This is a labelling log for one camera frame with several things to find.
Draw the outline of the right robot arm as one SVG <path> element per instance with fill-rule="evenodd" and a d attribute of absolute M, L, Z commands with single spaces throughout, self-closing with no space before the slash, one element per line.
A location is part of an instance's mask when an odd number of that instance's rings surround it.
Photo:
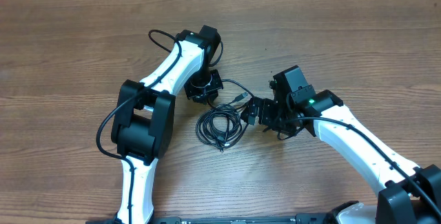
<path fill-rule="evenodd" d="M 296 223 L 439 223 L 440 168 L 422 168 L 370 132 L 343 100 L 316 92 L 295 65 L 269 82 L 273 99 L 253 96 L 241 119 L 265 125 L 278 139 L 306 130 L 330 145 L 368 183 L 377 203 L 349 201 L 325 214 L 297 214 Z"/>

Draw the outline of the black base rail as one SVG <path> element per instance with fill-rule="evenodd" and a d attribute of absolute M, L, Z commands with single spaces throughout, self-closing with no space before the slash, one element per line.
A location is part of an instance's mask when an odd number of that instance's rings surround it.
<path fill-rule="evenodd" d="M 302 213 L 294 216 L 259 216 L 228 218 L 151 218 L 147 224 L 337 224 L 330 213 Z"/>

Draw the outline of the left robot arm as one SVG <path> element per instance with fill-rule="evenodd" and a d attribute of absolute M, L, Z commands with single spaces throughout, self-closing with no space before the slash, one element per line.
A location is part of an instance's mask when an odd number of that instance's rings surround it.
<path fill-rule="evenodd" d="M 183 30 L 172 37 L 173 48 L 153 73 L 140 81 L 127 80 L 117 101 L 111 140 L 123 166 L 121 206 L 113 223 L 150 223 L 152 191 L 159 159 L 172 140 L 176 96 L 206 104 L 223 88 L 211 64 L 221 36 L 216 28 Z"/>

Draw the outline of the black cable silver USB plug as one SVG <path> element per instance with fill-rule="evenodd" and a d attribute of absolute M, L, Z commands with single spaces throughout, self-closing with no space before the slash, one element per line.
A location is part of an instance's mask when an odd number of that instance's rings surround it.
<path fill-rule="evenodd" d="M 238 103 L 240 101 L 242 101 L 243 99 L 245 99 L 246 97 L 250 97 L 250 99 L 253 99 L 255 97 L 255 95 L 248 90 L 245 86 L 243 86 L 241 83 L 233 80 L 233 79 L 222 79 L 221 80 L 223 83 L 232 83 L 235 86 L 238 86 L 239 88 L 241 88 L 242 90 L 244 90 L 244 92 L 242 94 L 239 94 L 238 96 L 236 96 L 233 100 L 231 100 L 229 103 L 221 103 L 218 105 L 214 105 L 214 101 L 208 99 L 207 100 L 207 104 L 216 111 L 225 111 L 225 112 L 237 112 L 238 110 L 241 110 L 243 108 L 246 107 L 246 103 L 244 103 L 241 106 L 235 107 L 234 103 Z"/>

